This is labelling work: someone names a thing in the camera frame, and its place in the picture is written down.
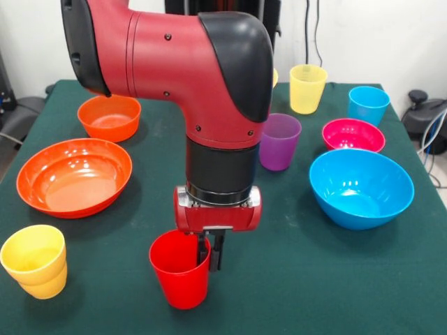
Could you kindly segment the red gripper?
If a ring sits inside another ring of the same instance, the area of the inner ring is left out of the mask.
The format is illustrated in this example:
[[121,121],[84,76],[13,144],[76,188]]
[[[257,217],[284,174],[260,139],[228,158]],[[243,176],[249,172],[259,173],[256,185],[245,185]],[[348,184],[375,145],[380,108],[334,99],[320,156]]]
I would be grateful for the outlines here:
[[[232,230],[235,232],[255,230],[262,213],[262,197],[258,187],[251,188],[246,202],[237,206],[207,206],[195,202],[184,186],[174,190],[174,215],[178,230],[198,234],[197,265],[201,265],[207,255],[205,231]],[[210,254],[210,271],[221,270],[221,256],[224,246],[224,234],[214,236]]]

